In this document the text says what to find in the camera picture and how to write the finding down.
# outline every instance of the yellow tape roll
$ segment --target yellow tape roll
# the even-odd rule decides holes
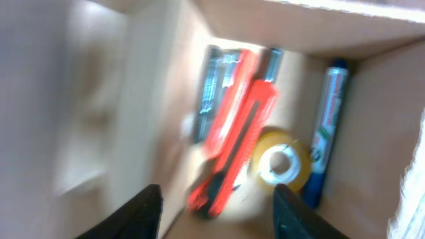
[[[285,172],[276,173],[270,164],[273,154],[281,153],[288,161]],[[272,131],[259,138],[252,153],[252,170],[260,183],[271,191],[283,183],[298,192],[307,182],[311,172],[308,150],[289,134]]]

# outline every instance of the red box cutter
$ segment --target red box cutter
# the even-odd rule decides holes
[[[251,74],[242,71],[253,68],[246,69],[244,66],[246,65],[242,62],[236,77],[251,78]],[[236,176],[243,164],[250,159],[250,154],[272,112],[277,96],[278,92],[270,80],[255,80],[252,87],[247,90],[247,97],[243,99],[232,127],[229,126],[230,131],[224,147],[221,153],[218,152],[220,155],[212,175],[189,195],[187,202],[189,210],[198,211],[208,218],[215,218],[222,212],[232,194]],[[228,97],[229,94],[226,94],[225,100],[229,101]],[[225,111],[223,104],[218,116],[225,118],[225,115],[220,114]],[[222,121],[222,118],[216,118],[212,126]],[[216,135],[213,134],[213,130],[214,128],[211,129],[206,144],[218,140],[214,138]]]
[[[258,57],[250,50],[242,50],[239,61],[234,73],[234,83],[226,91],[203,145],[207,159],[214,159],[221,154],[224,142],[246,95]]]

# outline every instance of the cardboard box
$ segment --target cardboard box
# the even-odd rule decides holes
[[[425,104],[425,12],[340,1],[156,0],[136,3],[128,17],[112,209],[160,183],[163,237],[183,210],[195,167],[181,129],[195,109],[207,45],[276,46],[287,52],[269,125],[306,145],[330,60],[355,64],[318,213],[351,238],[386,237]],[[270,197],[255,190],[243,202],[235,193],[214,221],[184,212],[166,238],[271,238]]]

